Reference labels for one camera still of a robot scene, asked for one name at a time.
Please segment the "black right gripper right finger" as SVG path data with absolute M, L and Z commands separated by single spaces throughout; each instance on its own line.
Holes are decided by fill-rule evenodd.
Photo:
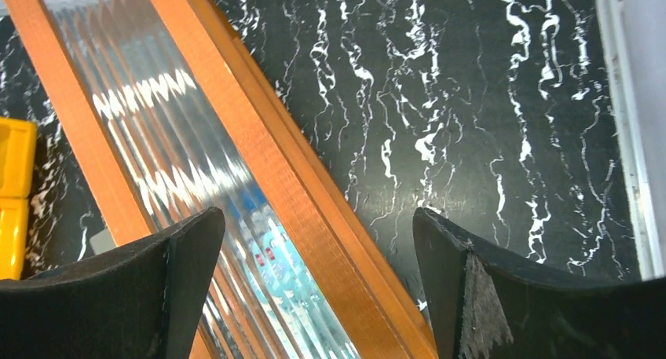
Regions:
M 553 269 L 426 208 L 412 226 L 440 357 L 664 357 L 664 279 L 609 282 Z

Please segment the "yellow three-compartment organizer tray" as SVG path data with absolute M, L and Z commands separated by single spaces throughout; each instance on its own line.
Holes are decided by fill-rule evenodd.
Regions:
M 1 118 L 1 278 L 19 280 L 28 232 L 37 126 Z

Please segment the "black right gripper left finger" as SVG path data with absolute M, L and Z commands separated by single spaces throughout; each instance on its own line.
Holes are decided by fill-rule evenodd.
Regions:
M 187 358 L 225 235 L 209 207 L 100 255 L 1 283 L 4 358 Z

